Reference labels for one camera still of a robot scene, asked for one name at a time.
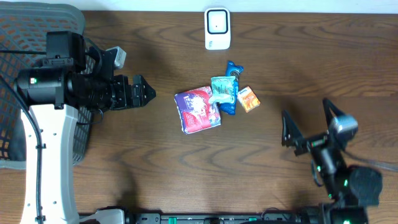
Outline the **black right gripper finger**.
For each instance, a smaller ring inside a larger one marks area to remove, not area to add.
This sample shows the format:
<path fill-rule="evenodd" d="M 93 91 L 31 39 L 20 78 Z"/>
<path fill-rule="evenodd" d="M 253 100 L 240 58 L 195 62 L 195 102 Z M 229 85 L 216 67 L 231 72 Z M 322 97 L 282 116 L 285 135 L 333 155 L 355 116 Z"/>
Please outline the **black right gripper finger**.
<path fill-rule="evenodd" d="M 283 110 L 282 113 L 282 145 L 286 147 L 300 147 L 303 143 L 303 135 L 296 126 L 288 111 Z"/>
<path fill-rule="evenodd" d="M 329 128 L 337 128 L 339 126 L 339 117 L 344 116 L 345 113 L 342 112 L 337 106 L 335 106 L 331 100 L 324 98 L 322 100 L 323 109 L 325 112 L 326 123 Z"/>

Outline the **blue Oreo cookie pack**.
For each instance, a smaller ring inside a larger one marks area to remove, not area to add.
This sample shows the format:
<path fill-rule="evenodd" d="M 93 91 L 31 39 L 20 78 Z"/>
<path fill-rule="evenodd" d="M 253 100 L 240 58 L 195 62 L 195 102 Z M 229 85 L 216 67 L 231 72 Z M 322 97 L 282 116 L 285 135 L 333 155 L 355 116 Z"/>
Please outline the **blue Oreo cookie pack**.
<path fill-rule="evenodd" d="M 225 76 L 226 77 L 235 77 L 234 84 L 233 84 L 233 96 L 235 101 L 233 103 L 221 103 L 220 109 L 221 111 L 229 114 L 235 115 L 236 114 L 236 103 L 237 103 L 237 93 L 239 91 L 239 77 L 243 73 L 244 67 L 240 65 L 236 65 L 232 61 L 228 61 Z"/>

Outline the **teal snack packet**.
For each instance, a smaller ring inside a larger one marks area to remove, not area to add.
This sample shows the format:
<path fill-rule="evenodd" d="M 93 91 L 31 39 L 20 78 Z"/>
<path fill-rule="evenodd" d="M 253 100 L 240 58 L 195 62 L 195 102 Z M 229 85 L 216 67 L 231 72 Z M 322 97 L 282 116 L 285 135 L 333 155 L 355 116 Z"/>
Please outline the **teal snack packet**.
<path fill-rule="evenodd" d="M 235 76 L 211 78 L 212 96 L 209 103 L 234 103 Z"/>

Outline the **orange Kleenex tissue pack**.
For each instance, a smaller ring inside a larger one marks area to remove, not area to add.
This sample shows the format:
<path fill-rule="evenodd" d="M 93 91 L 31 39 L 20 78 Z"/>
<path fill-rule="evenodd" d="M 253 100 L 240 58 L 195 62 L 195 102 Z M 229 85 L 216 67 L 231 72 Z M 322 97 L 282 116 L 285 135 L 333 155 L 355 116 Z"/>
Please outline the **orange Kleenex tissue pack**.
<path fill-rule="evenodd" d="M 253 110 L 254 108 L 257 108 L 261 104 L 258 97 L 253 92 L 250 86 L 247 86 L 242 90 L 239 90 L 237 98 L 241 106 L 244 108 L 245 112 L 247 113 Z"/>

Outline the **red purple tissue pack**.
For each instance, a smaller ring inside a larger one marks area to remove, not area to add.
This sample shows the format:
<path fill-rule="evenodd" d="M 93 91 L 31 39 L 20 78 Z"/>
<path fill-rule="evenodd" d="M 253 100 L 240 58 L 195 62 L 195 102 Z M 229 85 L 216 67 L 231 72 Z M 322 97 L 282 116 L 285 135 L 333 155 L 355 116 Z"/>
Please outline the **red purple tissue pack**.
<path fill-rule="evenodd" d="M 213 96 L 210 86 L 203 86 L 177 93 L 174 100 L 185 134 L 214 128 L 221 124 L 221 115 L 216 103 L 209 103 Z"/>

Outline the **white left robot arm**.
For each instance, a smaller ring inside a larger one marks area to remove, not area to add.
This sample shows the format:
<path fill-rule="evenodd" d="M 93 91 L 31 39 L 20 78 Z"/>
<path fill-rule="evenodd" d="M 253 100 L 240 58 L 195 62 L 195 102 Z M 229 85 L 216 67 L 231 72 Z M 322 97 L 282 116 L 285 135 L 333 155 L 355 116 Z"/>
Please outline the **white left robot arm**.
<path fill-rule="evenodd" d="M 120 47 L 99 49 L 70 31 L 49 32 L 40 66 L 21 70 L 14 94 L 22 107 L 26 182 L 22 223 L 132 223 L 123 208 L 78 214 L 73 188 L 73 141 L 81 108 L 104 113 L 143 107 L 156 96 L 141 75 L 115 75 Z"/>

